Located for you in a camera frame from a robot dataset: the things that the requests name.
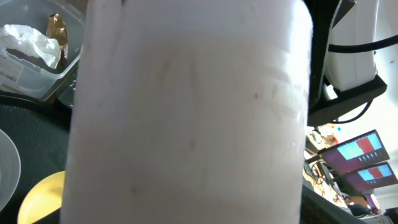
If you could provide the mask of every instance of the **white plastic bag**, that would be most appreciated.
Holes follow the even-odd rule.
[[[4,25],[0,28],[0,45],[18,50],[27,56],[42,58],[55,69],[61,58],[61,48],[56,39],[51,39],[37,29],[25,25]]]

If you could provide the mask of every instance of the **white wall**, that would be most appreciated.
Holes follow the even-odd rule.
[[[381,0],[377,14],[375,40],[381,40],[398,34],[398,1]],[[398,45],[378,50],[374,60],[379,76],[387,83],[385,94],[376,98],[367,113],[357,121],[341,125],[346,138],[376,129],[386,147],[398,175]],[[340,120],[356,116],[364,106],[342,116]],[[375,190],[375,196],[382,209],[398,207],[398,185]]]

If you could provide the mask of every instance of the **red rectangle on screen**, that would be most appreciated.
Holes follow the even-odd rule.
[[[383,175],[381,174],[380,170],[378,167],[375,168],[370,168],[368,169],[369,173],[372,174],[372,176],[376,179],[376,178],[380,178],[383,177]]]
[[[362,138],[356,141],[358,146],[362,149],[363,153],[373,152],[374,148],[368,138]]]

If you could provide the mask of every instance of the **black table surface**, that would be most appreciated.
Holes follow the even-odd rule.
[[[19,183],[0,212],[0,223],[17,223],[19,207],[32,187],[65,170],[69,125],[64,122],[64,114],[42,110],[42,105],[27,105],[15,106],[9,100],[5,105],[0,97],[0,129],[12,139],[21,158]]]

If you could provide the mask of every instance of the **computer monitor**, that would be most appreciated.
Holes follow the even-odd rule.
[[[339,175],[390,159],[376,130],[323,149],[319,155]]]
[[[397,177],[388,162],[350,172],[343,178],[358,192],[398,184]]]

